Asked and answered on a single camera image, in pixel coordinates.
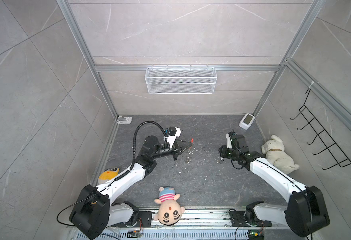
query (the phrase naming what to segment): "plush dog collar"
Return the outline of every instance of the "plush dog collar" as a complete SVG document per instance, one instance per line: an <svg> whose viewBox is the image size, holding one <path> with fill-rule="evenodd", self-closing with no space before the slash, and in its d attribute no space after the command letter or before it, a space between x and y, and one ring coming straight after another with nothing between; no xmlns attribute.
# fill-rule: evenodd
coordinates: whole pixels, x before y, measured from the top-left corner
<svg viewBox="0 0 351 240"><path fill-rule="evenodd" d="M278 148L269 149L268 151L281 151L282 152L282 150L278 149Z"/></svg>

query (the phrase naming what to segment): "gray tile wall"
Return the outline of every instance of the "gray tile wall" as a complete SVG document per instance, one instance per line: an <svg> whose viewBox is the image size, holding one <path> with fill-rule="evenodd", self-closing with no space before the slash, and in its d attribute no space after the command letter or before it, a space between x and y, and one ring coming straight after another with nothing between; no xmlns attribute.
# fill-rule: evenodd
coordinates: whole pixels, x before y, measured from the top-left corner
<svg viewBox="0 0 351 240"><path fill-rule="evenodd" d="M73 0L97 64L279 64L311 1Z"/></svg>
<svg viewBox="0 0 351 240"><path fill-rule="evenodd" d="M98 65L279 64L311 1L72 0ZM252 112L272 72L218 74L214 94L149 95L142 72L102 73L119 114Z"/></svg>
<svg viewBox="0 0 351 240"><path fill-rule="evenodd" d="M351 110L351 0L328 0L293 59Z"/></svg>
<svg viewBox="0 0 351 240"><path fill-rule="evenodd" d="M59 239L113 119L55 0L0 0L0 239ZM68 222L68 214L61 221Z"/></svg>
<svg viewBox="0 0 351 240"><path fill-rule="evenodd" d="M272 71L218 71L213 94L149 94L144 71L101 72L119 114L251 113Z"/></svg>
<svg viewBox="0 0 351 240"><path fill-rule="evenodd" d="M326 2L293 59L351 111L351 0ZM325 152L317 157L313 156L311 152L318 152L324 147L318 139L316 145L308 146L305 142L312 141L314 132L309 129L297 131L296 125L303 126L301 119L289 120L288 117L294 116L294 112L297 112L301 105L297 99L302 99L306 90L302 83L297 85L297 81L291 73L286 73L269 100L297 139L318 178L351 229L351 166L322 170L321 167L334 164L334 160ZM351 132L348 128L313 94L309 96L308 102L316 117L351 159ZM343 160L341 152L336 148L331 150L339 161ZM339 226L334 224L331 224L329 229L335 233L341 232Z"/></svg>
<svg viewBox="0 0 351 240"><path fill-rule="evenodd" d="M315 185L322 190L330 216L330 225L318 232L322 238L325 240L351 239L351 165L323 170L322 167L335 164L335 160L328 152L316 156L312 154L325 147L318 138L312 145L307 144L316 134L309 126L301 131L297 130L307 123L302 116L294 121L290 120L299 113L299 108L306 98L306 90L306 85L292 72L286 70L257 117L257 123L265 140L268 140L272 134L281 137L286 153L300 165L300 168L290 176L303 184ZM351 159L349 129L313 93L310 93L306 105ZM310 113L304 111L304 115L312 119ZM318 124L313 126L317 131L320 129ZM330 138L326 138L325 135L322 137L329 146ZM330 150L338 161L344 160L338 149L331 147Z"/></svg>

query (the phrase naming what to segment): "white wire basket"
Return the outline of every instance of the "white wire basket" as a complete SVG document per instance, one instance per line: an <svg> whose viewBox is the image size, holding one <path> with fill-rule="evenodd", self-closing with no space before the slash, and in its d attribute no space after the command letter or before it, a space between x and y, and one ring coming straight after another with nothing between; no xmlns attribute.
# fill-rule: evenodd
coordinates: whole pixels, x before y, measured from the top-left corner
<svg viewBox="0 0 351 240"><path fill-rule="evenodd" d="M149 67L145 80L149 94L213 93L217 74L214 67Z"/></svg>

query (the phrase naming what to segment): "white plush dog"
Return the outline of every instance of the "white plush dog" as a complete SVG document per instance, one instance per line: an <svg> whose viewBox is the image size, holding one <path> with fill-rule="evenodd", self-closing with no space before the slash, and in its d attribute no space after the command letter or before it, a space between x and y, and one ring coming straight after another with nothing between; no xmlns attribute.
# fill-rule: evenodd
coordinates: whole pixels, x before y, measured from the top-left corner
<svg viewBox="0 0 351 240"><path fill-rule="evenodd" d="M294 164L293 159L284 151L285 146L276 135L272 135L272 140L262 145L262 153L266 154L266 159L284 174L289 174L300 166Z"/></svg>

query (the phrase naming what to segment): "stuffed toy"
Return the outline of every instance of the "stuffed toy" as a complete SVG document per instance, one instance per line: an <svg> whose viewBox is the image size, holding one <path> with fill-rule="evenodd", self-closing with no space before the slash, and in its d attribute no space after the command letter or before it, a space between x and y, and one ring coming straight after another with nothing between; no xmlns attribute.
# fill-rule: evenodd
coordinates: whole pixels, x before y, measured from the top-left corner
<svg viewBox="0 0 351 240"><path fill-rule="evenodd" d="M266 154L266 159L284 174L289 174L297 170L300 166L294 164L293 159L286 154L282 140L276 135L271 136L272 140L262 145L262 153Z"/></svg>
<svg viewBox="0 0 351 240"><path fill-rule="evenodd" d="M107 168L101 175L98 177L98 184L103 184L118 175L119 168L115 167L113 169Z"/></svg>
<svg viewBox="0 0 351 240"><path fill-rule="evenodd" d="M181 195L175 193L172 187L159 188L159 199L155 199L154 202L161 204L161 206L159 207L158 214L154 215L155 221L158 220L164 225L171 226L181 218L185 212L185 208L179 206L176 200Z"/></svg>

